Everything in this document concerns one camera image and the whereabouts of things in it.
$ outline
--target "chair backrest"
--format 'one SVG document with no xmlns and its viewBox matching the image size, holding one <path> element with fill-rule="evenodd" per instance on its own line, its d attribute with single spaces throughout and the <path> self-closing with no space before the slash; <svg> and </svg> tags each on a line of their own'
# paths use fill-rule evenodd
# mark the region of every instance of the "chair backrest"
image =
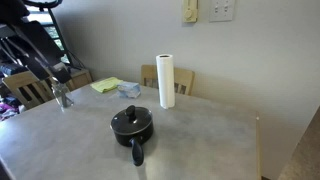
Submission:
<svg viewBox="0 0 320 180">
<path fill-rule="evenodd" d="M 176 93 L 191 95 L 195 73 L 190 70 L 174 68 L 174 89 Z M 158 88 L 156 65 L 141 66 L 141 85 Z"/>
<path fill-rule="evenodd" d="M 5 77 L 3 83 L 27 108 L 31 109 L 54 98 L 52 77 L 39 81 L 30 71 Z"/>
</svg>

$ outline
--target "lid knob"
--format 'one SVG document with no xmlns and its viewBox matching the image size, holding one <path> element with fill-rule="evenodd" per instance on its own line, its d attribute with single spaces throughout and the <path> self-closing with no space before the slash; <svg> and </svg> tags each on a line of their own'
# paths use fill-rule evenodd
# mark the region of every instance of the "lid knob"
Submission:
<svg viewBox="0 0 320 180">
<path fill-rule="evenodd" d="M 134 121 L 136 119 L 135 111 L 136 107 L 134 105 L 131 105 L 126 109 L 126 115 L 129 117 L 130 121 Z"/>
</svg>

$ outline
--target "gray table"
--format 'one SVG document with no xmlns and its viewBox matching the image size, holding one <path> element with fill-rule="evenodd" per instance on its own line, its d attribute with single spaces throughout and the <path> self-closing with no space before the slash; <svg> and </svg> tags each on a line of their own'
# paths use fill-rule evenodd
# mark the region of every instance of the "gray table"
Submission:
<svg viewBox="0 0 320 180">
<path fill-rule="evenodd" d="M 141 91 L 123 99 L 85 86 L 65 111 L 54 100 L 1 122 L 3 163 L 18 180 L 257 179 L 255 112 L 185 95 L 165 110 L 156 89 Z M 131 104 L 153 113 L 155 133 L 140 167 L 109 127 Z"/>
</svg>

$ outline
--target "paper towel roll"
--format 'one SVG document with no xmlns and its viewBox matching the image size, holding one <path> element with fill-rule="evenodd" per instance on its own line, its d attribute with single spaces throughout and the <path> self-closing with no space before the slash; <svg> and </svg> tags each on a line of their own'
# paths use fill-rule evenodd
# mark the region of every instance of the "paper towel roll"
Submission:
<svg viewBox="0 0 320 180">
<path fill-rule="evenodd" d="M 156 57 L 160 106 L 168 109 L 175 104 L 173 56 L 162 54 Z"/>
</svg>

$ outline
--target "pot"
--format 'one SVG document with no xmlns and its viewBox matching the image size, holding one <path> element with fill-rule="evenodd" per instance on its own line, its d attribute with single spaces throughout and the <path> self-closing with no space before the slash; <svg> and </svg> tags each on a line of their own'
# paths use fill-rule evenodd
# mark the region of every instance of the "pot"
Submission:
<svg viewBox="0 0 320 180">
<path fill-rule="evenodd" d="M 111 129 L 119 144 L 132 147 L 133 164 L 136 166 L 143 164 L 144 153 L 141 145 L 153 133 L 151 111 L 131 105 L 112 118 Z"/>
</svg>

